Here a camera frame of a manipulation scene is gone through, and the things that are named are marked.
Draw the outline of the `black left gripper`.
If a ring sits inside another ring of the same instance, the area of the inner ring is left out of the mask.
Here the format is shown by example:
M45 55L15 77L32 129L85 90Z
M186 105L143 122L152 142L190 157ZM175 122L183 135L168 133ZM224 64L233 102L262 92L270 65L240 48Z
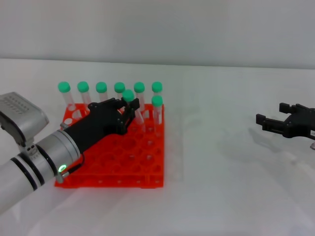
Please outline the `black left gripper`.
M126 134L140 105L138 98L130 102L123 98L110 98L99 103L91 103L88 107L90 109L88 115L65 129L65 133L72 138L80 153L84 153L108 135ZM118 111L121 108L124 108L122 113Z

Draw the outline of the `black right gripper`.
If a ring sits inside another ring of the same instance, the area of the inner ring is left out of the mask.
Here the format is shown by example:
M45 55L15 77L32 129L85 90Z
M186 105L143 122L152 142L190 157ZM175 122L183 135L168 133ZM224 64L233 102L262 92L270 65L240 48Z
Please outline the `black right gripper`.
M289 105L279 104L279 112L290 114L285 121L267 118L264 115L256 114L256 124L262 130L272 133L283 133L286 138L306 137L315 139L315 109L300 104Z

